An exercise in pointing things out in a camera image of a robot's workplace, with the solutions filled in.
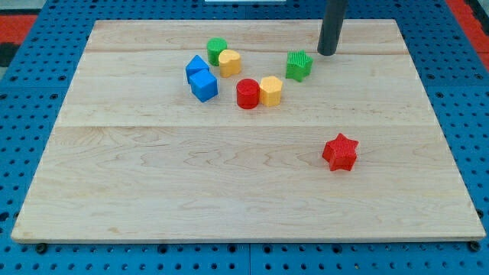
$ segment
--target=green star block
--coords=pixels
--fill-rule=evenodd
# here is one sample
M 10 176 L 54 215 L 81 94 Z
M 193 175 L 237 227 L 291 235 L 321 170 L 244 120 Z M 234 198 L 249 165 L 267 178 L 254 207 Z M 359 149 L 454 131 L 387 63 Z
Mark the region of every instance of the green star block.
M 219 54 L 228 48 L 226 40 L 214 37 L 207 42 L 207 59 L 213 66 L 219 66 Z
M 313 58 L 308 56 L 304 50 L 288 52 L 285 78 L 302 82 L 303 78 L 311 73 L 312 67 Z

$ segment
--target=toy block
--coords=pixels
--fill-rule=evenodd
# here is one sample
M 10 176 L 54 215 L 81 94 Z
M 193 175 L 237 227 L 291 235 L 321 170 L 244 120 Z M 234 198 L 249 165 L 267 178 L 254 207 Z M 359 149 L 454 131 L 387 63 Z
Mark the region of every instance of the toy block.
M 230 77 L 241 72 L 241 55 L 233 50 L 223 50 L 219 54 L 221 77 Z
M 282 81 L 275 76 L 268 76 L 260 82 L 260 102 L 265 106 L 275 106 L 280 104 L 282 94 Z
M 200 102 L 206 102 L 217 95 L 217 79 L 208 70 L 200 70 L 189 79 L 192 93 Z
M 326 142 L 322 157 L 329 162 L 329 170 L 338 169 L 351 171 L 353 164 L 357 160 L 355 152 L 358 146 L 358 141 L 348 139 L 343 134 L 338 134 L 338 137 L 332 141 Z
M 190 83 L 190 76 L 194 73 L 198 73 L 200 70 L 209 70 L 209 66 L 202 57 L 196 55 L 185 67 L 186 81 Z
M 260 86 L 253 79 L 242 79 L 236 85 L 237 103 L 243 109 L 252 109 L 260 101 Z
M 302 82 L 311 73 L 313 59 L 304 50 L 287 53 L 287 71 L 285 78 Z
M 213 66 L 219 66 L 219 54 L 228 48 L 226 40 L 220 37 L 211 38 L 207 42 L 207 60 Z

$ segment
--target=yellow hexagon block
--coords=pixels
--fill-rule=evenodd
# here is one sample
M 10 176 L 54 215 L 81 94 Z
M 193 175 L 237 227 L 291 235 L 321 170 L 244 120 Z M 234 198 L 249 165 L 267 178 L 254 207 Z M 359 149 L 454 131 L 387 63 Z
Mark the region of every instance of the yellow hexagon block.
M 219 54 L 221 77 L 230 77 L 241 72 L 241 55 L 233 50 L 223 50 Z
M 282 94 L 282 81 L 275 76 L 268 76 L 260 82 L 260 102 L 265 106 L 280 104 Z

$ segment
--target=blue grid surface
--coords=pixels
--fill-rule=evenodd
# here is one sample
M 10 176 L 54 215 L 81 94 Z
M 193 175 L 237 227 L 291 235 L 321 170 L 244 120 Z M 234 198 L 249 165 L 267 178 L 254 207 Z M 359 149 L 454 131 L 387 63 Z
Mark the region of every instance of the blue grid surface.
M 0 274 L 474 273 L 489 242 L 412 244 L 23 245 L 10 239 L 53 123 L 97 19 L 322 18 L 325 2 L 48 0 L 0 82 Z M 443 0 L 350 0 L 348 18 L 394 18 L 485 228 L 489 75 Z

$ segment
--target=red star-shaped block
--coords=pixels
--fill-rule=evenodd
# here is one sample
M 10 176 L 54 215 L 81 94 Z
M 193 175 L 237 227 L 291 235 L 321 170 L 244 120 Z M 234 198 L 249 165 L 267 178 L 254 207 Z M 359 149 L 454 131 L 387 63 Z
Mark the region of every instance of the red star-shaped block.
M 326 142 L 322 157 L 329 162 L 331 171 L 338 169 L 351 171 L 357 160 L 357 153 L 355 152 L 357 146 L 358 141 L 348 139 L 340 133 L 335 140 Z

